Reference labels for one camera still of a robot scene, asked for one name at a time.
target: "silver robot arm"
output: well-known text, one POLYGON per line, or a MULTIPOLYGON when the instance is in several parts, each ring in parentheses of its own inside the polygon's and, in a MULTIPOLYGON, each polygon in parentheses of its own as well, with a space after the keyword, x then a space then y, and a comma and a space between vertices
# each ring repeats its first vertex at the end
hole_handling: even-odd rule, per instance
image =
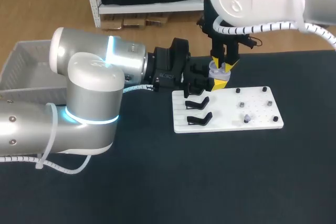
MULTIPOLYGON (((140 84, 148 54, 143 44, 58 28, 49 63, 67 78, 66 107, 57 107, 51 153, 97 155, 113 143, 124 86, 140 84)), ((43 153, 53 128, 49 105, 0 102, 0 156, 43 153)))
MULTIPOLYGON (((124 73, 97 55, 79 52, 68 61, 67 106, 57 107, 52 153, 97 155, 113 143, 124 73)), ((45 152, 53 128, 51 106, 0 102, 0 155, 45 152)))

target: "white pegboard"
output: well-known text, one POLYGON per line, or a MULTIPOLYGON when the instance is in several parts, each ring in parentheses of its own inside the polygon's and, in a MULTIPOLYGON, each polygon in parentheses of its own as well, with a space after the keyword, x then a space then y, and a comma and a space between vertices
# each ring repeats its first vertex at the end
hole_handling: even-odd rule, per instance
POLYGON ((283 120, 280 115, 274 96, 269 87, 263 92, 263 87, 241 88, 240 93, 236 89, 221 89, 214 92, 203 92, 202 95, 190 95, 184 98, 183 91, 174 91, 172 94, 174 131, 176 133, 202 133, 220 131, 245 131, 283 128, 283 120), (202 103, 209 97, 210 102, 204 110, 187 110, 185 101, 202 103), (213 118, 206 126, 188 125, 187 117, 194 116, 204 118, 212 112, 213 118), (251 117, 251 121, 244 122, 245 115, 251 117))

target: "white spiral cable wrap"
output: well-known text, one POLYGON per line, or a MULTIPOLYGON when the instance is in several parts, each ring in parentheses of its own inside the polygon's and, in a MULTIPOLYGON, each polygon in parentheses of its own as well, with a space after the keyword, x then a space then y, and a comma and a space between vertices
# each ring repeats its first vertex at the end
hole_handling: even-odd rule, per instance
POLYGON ((138 86, 132 86, 129 88, 124 89, 123 94, 130 92, 130 91, 134 91, 134 90, 149 90, 149 91, 153 91, 154 87, 153 85, 138 85, 138 86))
MULTIPOLYGON (((65 174, 78 174, 80 173, 82 170, 84 170, 84 168, 86 167, 86 165, 89 163, 91 156, 87 156, 84 163, 77 169, 75 170, 69 170, 66 168, 63 168, 53 162, 44 160, 43 164, 46 166, 49 166, 59 172, 65 173, 65 174)), ((4 162, 31 162, 31 163, 39 163, 40 162, 40 158, 38 157, 28 157, 28 156, 10 156, 10 157, 0 157, 0 163, 4 163, 4 162)))
MULTIPOLYGON (((294 22, 276 22, 267 23, 264 25, 257 26, 247 26, 247 27, 225 27, 221 26, 223 20, 221 17, 217 17, 214 21, 213 28, 216 32, 225 35, 246 35, 246 34, 256 34, 266 31, 277 31, 277 30, 298 30, 299 27, 294 22)), ((326 40, 335 50, 336 50, 336 37, 331 34, 328 30, 314 24, 305 23, 305 28, 307 32, 316 34, 326 40)))

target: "wooden floor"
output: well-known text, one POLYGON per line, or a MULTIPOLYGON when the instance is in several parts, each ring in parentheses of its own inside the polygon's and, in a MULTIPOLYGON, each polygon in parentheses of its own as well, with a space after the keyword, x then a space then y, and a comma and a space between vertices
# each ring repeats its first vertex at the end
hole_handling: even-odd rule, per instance
MULTIPOLYGON (((94 33, 118 35, 140 41, 148 51, 155 46, 169 47, 174 37, 188 39, 193 56, 208 55, 210 40, 194 21, 174 21, 165 27, 147 27, 145 30, 101 31, 96 29, 88 0, 0 0, 0 66, 14 44, 20 40, 50 39, 58 27, 72 27, 94 33)), ((241 52, 280 52, 293 50, 331 49, 315 35, 282 31, 257 35, 264 46, 250 50, 241 46, 241 52)))

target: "white plastic basket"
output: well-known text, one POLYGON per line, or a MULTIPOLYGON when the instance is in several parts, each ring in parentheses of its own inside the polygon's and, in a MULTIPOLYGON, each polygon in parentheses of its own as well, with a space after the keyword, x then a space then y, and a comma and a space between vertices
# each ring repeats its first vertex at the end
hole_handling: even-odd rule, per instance
POLYGON ((0 73, 3 100, 66 103, 66 78, 49 67, 50 40, 20 41, 0 73))

